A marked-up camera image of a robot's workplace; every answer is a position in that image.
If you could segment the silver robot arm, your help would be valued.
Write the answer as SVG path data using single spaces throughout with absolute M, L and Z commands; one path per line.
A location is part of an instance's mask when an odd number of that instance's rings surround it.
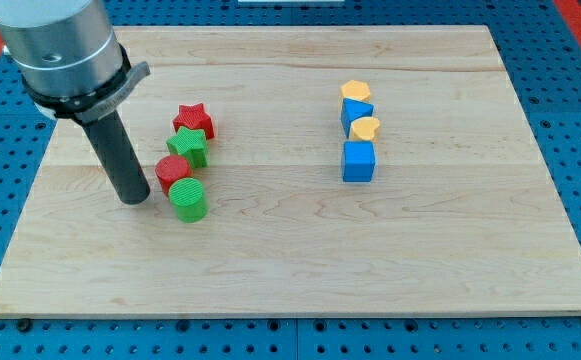
M 51 118 L 96 122 L 150 74 L 130 64 L 101 0 L 0 0 L 0 35 Z

